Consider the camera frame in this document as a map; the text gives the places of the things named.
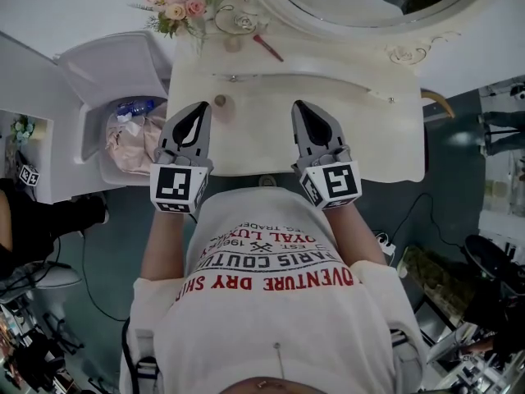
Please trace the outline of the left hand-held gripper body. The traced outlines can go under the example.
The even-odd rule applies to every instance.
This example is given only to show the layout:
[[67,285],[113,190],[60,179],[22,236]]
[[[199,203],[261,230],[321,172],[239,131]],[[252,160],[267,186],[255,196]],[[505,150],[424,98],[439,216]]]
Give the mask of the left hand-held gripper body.
[[212,170],[208,148],[157,147],[150,167],[151,202],[159,212],[195,214]]

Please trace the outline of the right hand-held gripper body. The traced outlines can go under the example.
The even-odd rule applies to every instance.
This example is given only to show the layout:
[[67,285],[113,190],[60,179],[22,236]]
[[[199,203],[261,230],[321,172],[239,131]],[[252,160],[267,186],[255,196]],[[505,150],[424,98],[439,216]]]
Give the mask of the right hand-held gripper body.
[[327,210],[352,204],[362,196],[358,162],[347,144],[323,154],[301,157],[292,168],[312,205]]

